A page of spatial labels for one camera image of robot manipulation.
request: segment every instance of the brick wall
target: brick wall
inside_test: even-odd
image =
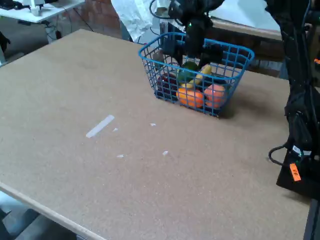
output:
[[[120,29],[120,20],[111,0],[86,0],[77,11],[92,28]],[[83,23],[76,12],[70,11],[69,14],[72,22]]]

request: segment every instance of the plastic fruit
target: plastic fruit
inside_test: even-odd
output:
[[[182,84],[182,87],[187,88],[187,89],[192,89],[194,87],[194,84],[199,85],[202,82],[202,79],[204,78],[204,76],[202,74],[210,75],[211,70],[212,70],[212,68],[211,68],[210,64],[205,65],[202,68],[201,72],[198,73],[194,79],[192,79],[189,83]]]
[[[207,98],[205,105],[211,108],[213,107],[215,109],[220,108],[226,100],[225,92],[226,89],[222,85],[210,85],[206,90],[204,90],[204,95]]]
[[[159,92],[163,91],[163,93],[165,94],[176,96],[176,91],[178,87],[176,75],[174,75],[173,73],[165,73],[161,75],[157,79],[156,84]]]
[[[204,105],[204,95],[199,90],[194,91],[180,87],[177,95],[179,102],[184,105],[196,108],[201,108]]]
[[[179,85],[190,82],[197,75],[196,73],[190,72],[190,71],[185,70],[185,69],[189,69],[189,70],[192,70],[192,71],[197,71],[198,70],[198,65],[193,61],[185,62],[181,67],[184,68],[184,69],[180,69],[179,70],[177,78],[176,78],[176,80],[177,80]]]

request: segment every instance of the table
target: table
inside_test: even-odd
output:
[[[261,29],[261,28],[255,28],[251,26],[246,26],[230,21],[226,21],[223,19],[218,18],[211,18],[213,27],[217,29],[223,29],[235,33],[240,34],[247,34],[251,36],[256,36],[264,39],[270,39],[270,40],[277,40],[281,41],[282,36],[280,31],[274,31],[274,30],[267,30],[267,29]],[[180,31],[184,31],[184,27],[178,25],[175,21],[170,21],[172,25],[174,25],[176,28],[178,28]]]
[[[66,10],[77,8],[84,3],[85,0],[59,0],[58,2],[47,3],[41,9],[40,16],[34,16],[28,8],[21,10],[4,10],[0,8],[0,16],[39,24],[44,20],[50,20],[62,14]]]
[[[74,9],[80,5],[85,4],[85,0],[59,0],[54,3],[47,3],[43,6],[40,12],[40,16],[34,16],[28,8],[21,10],[4,10],[0,8],[0,16],[22,20],[30,23],[40,24],[43,21],[49,22],[49,27],[45,28],[47,33],[48,42],[51,43],[56,38],[55,27],[56,24],[51,22],[52,18],[63,13],[64,11]],[[7,61],[5,59],[4,53],[0,48],[0,67]]]
[[[288,82],[247,71],[217,119],[156,99],[140,47],[80,30],[0,69],[0,191],[93,240],[302,239],[267,160]]]

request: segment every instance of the orange tag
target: orange tag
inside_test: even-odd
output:
[[[300,177],[300,174],[299,174],[297,165],[296,165],[295,163],[291,163],[291,164],[290,164],[290,170],[291,170],[291,173],[292,173],[293,180],[294,180],[295,182],[300,181],[300,180],[301,180],[301,177]]]

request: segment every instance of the orange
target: orange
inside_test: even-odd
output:
[[[213,84],[210,85],[206,90],[204,90],[204,95],[208,99],[205,105],[208,107],[219,108],[225,101],[225,91],[226,89],[222,85]]]
[[[180,103],[190,107],[201,108],[204,105],[204,95],[199,90],[194,91],[180,87],[177,97]]]

